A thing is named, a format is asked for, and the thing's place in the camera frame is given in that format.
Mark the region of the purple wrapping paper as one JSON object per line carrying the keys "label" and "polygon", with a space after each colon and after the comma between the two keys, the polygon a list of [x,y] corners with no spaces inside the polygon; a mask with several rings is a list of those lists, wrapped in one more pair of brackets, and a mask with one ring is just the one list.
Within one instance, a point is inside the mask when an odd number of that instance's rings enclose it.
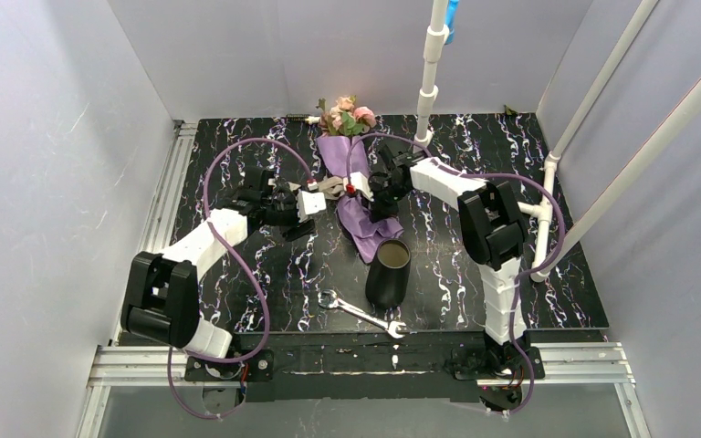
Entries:
{"label": "purple wrapping paper", "polygon": [[[369,159],[363,142],[350,151],[351,142],[357,137],[322,135],[317,139],[319,155],[330,177],[345,178],[348,175],[346,164],[350,155],[350,172],[370,175]],[[340,223],[352,238],[352,241],[365,264],[370,264],[380,244],[398,238],[403,234],[403,227],[396,218],[387,218],[378,222],[371,220],[371,213],[361,201],[361,196],[343,194],[337,201],[337,216]]]}

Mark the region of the cream ribbon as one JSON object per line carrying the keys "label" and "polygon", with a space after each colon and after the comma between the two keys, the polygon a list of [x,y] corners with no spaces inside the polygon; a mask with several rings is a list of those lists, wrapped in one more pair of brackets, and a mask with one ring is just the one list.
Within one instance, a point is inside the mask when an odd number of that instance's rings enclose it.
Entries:
{"label": "cream ribbon", "polygon": [[288,196],[295,203],[300,199],[308,202],[317,201],[318,193],[325,200],[337,201],[346,194],[345,180],[338,176],[330,176],[322,180],[308,179],[304,184],[287,182]]}

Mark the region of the pink flower bunch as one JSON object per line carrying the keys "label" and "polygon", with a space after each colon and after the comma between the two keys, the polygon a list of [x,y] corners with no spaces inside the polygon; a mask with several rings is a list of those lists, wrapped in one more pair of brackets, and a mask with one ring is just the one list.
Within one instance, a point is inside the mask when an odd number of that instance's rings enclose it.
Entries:
{"label": "pink flower bunch", "polygon": [[340,96],[333,106],[326,99],[319,99],[319,127],[321,135],[352,138],[368,133],[377,125],[374,112],[366,106],[358,106],[355,96]]}

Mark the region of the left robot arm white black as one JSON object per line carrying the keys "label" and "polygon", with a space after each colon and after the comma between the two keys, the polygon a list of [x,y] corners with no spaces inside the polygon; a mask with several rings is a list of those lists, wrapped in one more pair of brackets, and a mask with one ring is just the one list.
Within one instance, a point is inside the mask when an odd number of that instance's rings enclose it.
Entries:
{"label": "left robot arm white black", "polygon": [[315,230],[314,215],[326,209],[315,184],[307,188],[277,179],[274,171],[248,167],[233,194],[188,235],[131,262],[120,315],[123,330],[182,349],[204,360],[230,363],[230,332],[202,318],[202,277],[230,248],[260,227],[280,228],[291,242]]}

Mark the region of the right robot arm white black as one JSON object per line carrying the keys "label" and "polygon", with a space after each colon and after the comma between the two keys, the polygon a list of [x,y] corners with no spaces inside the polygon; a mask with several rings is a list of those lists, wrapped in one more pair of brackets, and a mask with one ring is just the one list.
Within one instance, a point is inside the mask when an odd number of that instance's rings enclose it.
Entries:
{"label": "right robot arm white black", "polygon": [[480,268],[487,336],[497,345],[520,339],[527,326],[515,298],[515,277],[528,226],[509,184],[470,177],[402,141],[385,141],[376,153],[382,168],[368,178],[367,197],[373,222],[397,215],[398,203],[413,191],[455,209],[464,249]]}

